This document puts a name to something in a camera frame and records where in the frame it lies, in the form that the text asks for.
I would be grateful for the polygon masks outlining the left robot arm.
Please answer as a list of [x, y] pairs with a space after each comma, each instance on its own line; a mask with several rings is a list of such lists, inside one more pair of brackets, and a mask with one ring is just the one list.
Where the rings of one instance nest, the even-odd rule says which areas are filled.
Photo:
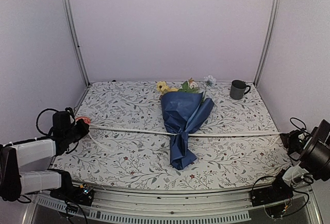
[[69, 110], [57, 111], [48, 133], [2, 145], [1, 198], [13, 202], [25, 195], [49, 190], [53, 198], [90, 206], [94, 198], [92, 187], [75, 186], [69, 172], [36, 164], [69, 154], [70, 145], [77, 145], [89, 134], [89, 124], [85, 118], [75, 119]]

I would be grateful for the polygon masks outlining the blue wrapping paper sheet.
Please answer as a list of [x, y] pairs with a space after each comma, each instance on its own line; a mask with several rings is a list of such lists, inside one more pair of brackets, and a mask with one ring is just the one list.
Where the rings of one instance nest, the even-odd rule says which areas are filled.
[[166, 131], [170, 138], [170, 164], [183, 170], [196, 160], [188, 149], [189, 134], [200, 129], [209, 117], [214, 102], [203, 98], [202, 93], [169, 92], [161, 98], [161, 110]]

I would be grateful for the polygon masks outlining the white fake flower stem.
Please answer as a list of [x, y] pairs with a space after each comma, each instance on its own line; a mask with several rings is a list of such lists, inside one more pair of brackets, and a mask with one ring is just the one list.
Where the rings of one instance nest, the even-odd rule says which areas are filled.
[[181, 87], [178, 90], [179, 92], [186, 93], [199, 93], [200, 88], [193, 78], [188, 79], [187, 81], [181, 84]]

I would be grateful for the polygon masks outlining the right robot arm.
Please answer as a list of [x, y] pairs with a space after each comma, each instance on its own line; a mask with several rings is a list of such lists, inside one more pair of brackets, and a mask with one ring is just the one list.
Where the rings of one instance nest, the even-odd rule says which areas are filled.
[[292, 197], [294, 185], [301, 182], [329, 180], [329, 122], [322, 120], [311, 132], [306, 127], [281, 133], [281, 141], [295, 166], [282, 170], [267, 189], [270, 201], [278, 201], [282, 196]]

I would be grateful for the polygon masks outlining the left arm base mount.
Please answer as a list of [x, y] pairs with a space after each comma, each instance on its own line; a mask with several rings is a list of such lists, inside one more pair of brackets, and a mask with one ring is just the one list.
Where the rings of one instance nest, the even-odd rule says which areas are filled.
[[94, 200], [94, 188], [87, 184], [74, 186], [67, 185], [53, 189], [50, 196], [59, 200], [73, 201], [79, 205], [91, 206]]

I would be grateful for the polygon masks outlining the clear plastic wrap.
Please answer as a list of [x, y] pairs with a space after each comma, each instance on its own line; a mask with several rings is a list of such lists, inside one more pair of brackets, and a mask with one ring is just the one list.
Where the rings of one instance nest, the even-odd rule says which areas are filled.
[[[168, 132], [159, 132], [159, 131], [148, 131], [148, 130], [139, 130], [139, 129], [125, 129], [121, 127], [108, 127], [108, 126], [101, 126], [96, 124], [90, 124], [89, 129], [94, 130], [107, 130], [107, 131], [117, 131], [117, 132], [128, 132], [128, 133], [142, 133], [142, 134], [155, 134], [155, 135], [166, 135], [166, 136], [176, 136], [175, 133], [168, 133]], [[272, 141], [265, 147], [262, 147], [260, 150], [265, 150], [273, 147], [276, 141], [279, 139], [279, 132], [262, 132], [262, 131], [248, 131], [243, 133], [221, 133], [221, 134], [205, 134], [205, 133], [193, 133], [188, 134], [189, 137], [207, 137], [207, 138], [223, 138], [223, 137], [230, 137], [230, 138], [238, 138], [238, 137], [264, 137], [264, 136], [275, 136]]]

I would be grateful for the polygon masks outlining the pale blue fake flower stem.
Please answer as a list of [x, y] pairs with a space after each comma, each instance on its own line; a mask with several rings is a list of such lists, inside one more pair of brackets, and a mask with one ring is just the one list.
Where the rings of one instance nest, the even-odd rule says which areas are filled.
[[216, 79], [212, 75], [208, 75], [208, 76], [204, 77], [202, 103], [206, 99], [206, 93], [207, 93], [208, 88], [213, 87], [215, 84], [216, 84]]

